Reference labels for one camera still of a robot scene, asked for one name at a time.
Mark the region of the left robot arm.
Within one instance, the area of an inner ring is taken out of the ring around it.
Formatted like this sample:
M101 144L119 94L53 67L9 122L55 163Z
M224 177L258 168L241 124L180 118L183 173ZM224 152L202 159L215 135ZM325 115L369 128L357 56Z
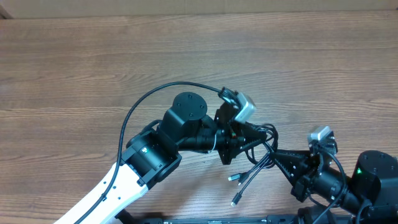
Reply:
M126 144L125 151L101 182L64 214L58 223L117 223L117 216L170 175L182 151L217 152L224 165L267 141L267 134L247 123L256 107L233 93L215 118L196 93L178 94L164 117L148 124Z

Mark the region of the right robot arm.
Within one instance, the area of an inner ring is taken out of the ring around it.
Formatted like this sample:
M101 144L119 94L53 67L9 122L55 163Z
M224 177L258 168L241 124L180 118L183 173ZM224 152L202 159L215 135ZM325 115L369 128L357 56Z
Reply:
M319 209L305 209L304 223L327 223L331 208L354 216L355 223L397 223L397 159L381 151L364 151L358 156L352 176L347 176L336 158L333 132L311 138L307 151L273 150L274 164L292 186L291 194L304 202L313 194L328 201Z

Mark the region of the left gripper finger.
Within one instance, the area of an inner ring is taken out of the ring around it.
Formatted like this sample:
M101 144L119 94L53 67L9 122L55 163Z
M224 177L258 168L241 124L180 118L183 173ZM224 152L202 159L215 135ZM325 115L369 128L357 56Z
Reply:
M245 123L242 125L243 134L251 139L266 140L267 134L257 130L257 126L252 123Z
M249 143L245 143L242 146L237 146L235 149L233 149L233 157L236 157L240 153L242 153L244 151L248 151L251 148L254 148L254 147L258 146L259 144L262 144L263 142L264 141L262 139L257 139L255 141L251 141Z

